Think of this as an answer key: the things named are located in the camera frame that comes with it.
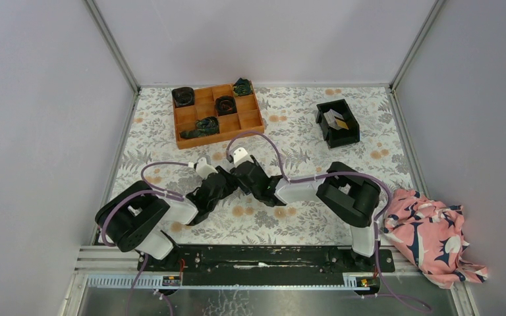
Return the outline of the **black plastic card bin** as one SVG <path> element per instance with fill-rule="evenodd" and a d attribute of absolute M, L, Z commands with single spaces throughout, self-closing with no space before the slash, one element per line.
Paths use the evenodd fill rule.
<path fill-rule="evenodd" d="M 316 123 L 329 148 L 351 145 L 360 141 L 360 125 L 345 99 L 316 105 Z"/>

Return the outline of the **gold credit card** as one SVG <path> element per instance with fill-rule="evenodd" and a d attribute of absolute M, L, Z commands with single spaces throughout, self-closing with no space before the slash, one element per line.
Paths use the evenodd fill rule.
<path fill-rule="evenodd" d="M 345 129 L 345 130 L 348 130 L 349 127 L 347 125 L 347 123 L 343 120 L 340 120 L 340 119 L 335 119 L 335 125 L 337 127 L 337 129 Z"/>

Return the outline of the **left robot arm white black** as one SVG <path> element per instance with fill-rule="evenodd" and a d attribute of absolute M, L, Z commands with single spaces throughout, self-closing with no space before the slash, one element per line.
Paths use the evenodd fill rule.
<path fill-rule="evenodd" d="M 165 233 L 157 232 L 156 226 L 161 221 L 199 224 L 237 188 L 229 176 L 215 172 L 179 198 L 153 190 L 139 180 L 103 206 L 95 215 L 95 222 L 108 246 L 121 252 L 136 250 L 148 254 L 161 270 L 168 271 L 176 266 L 178 254 L 174 242 Z"/>

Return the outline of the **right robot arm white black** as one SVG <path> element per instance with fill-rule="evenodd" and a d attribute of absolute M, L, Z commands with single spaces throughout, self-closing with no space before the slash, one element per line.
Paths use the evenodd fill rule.
<path fill-rule="evenodd" d="M 321 202 L 351 227 L 351 261 L 360 271 L 377 262 L 374 218 L 384 183 L 356 172 L 341 162 L 333 162 L 325 174 L 285 179 L 268 176 L 256 161 L 245 161 L 231 169 L 239 186 L 269 207 L 299 201 Z"/>

